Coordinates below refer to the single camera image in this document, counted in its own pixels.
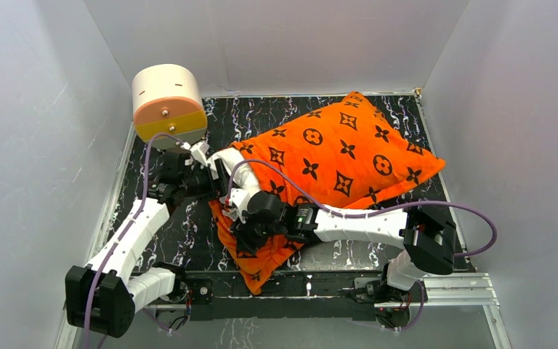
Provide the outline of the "white pillow insert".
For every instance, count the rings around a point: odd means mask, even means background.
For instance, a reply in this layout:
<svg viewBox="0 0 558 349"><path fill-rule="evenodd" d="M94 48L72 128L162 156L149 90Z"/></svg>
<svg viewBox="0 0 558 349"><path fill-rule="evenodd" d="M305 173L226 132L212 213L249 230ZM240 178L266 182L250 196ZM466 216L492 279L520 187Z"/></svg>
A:
<svg viewBox="0 0 558 349"><path fill-rule="evenodd" d="M261 190L258 178L256 177L250 163L242 164L236 169L236 165L245 160L240 151L233 147L225 148L212 154L206 160L206 163L211 167L214 178L216 178L218 174L217 167L215 165L216 160L220 160L223 163L229 175L232 175L233 172L235 172L232 177L232 189L243 189L250 196L253 196Z"/></svg>

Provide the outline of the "orange patterned pillowcase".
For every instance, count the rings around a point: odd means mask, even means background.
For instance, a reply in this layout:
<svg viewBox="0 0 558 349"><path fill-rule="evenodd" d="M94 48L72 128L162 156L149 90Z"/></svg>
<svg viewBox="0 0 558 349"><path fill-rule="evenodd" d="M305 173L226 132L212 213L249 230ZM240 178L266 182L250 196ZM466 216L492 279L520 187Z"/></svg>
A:
<svg viewBox="0 0 558 349"><path fill-rule="evenodd" d="M445 166L356 91L229 147L245 158L236 169L250 163L260 191L287 204L317 200L342 209L367 209L401 196Z"/></svg>

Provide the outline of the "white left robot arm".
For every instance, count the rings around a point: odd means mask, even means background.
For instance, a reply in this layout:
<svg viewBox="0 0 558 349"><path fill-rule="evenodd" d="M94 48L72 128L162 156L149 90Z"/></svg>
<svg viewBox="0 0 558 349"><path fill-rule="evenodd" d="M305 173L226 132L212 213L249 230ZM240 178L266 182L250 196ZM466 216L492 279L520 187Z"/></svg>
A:
<svg viewBox="0 0 558 349"><path fill-rule="evenodd" d="M65 276L65 311L70 325L110 337L123 336L134 315L163 299L183 302L190 297L182 267L157 262L148 271L132 272L145 247L186 198L211 201L227 194L230 174L225 164L202 156L164 156L155 181L145 181L144 196L112 239L84 267Z"/></svg>

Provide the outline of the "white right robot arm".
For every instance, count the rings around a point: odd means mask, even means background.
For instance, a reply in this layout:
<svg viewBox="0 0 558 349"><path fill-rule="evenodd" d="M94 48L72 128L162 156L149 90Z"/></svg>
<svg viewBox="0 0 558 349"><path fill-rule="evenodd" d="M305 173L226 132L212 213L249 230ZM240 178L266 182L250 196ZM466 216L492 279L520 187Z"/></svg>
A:
<svg viewBox="0 0 558 349"><path fill-rule="evenodd" d="M292 206L270 193L251 196L242 189L232 190L227 203L239 252L260 252L275 236L290 244L353 240L401 248L378 281L355 282L352 296L362 302L398 301L425 275L454 270L456 227L427 206L383 213L307 202Z"/></svg>

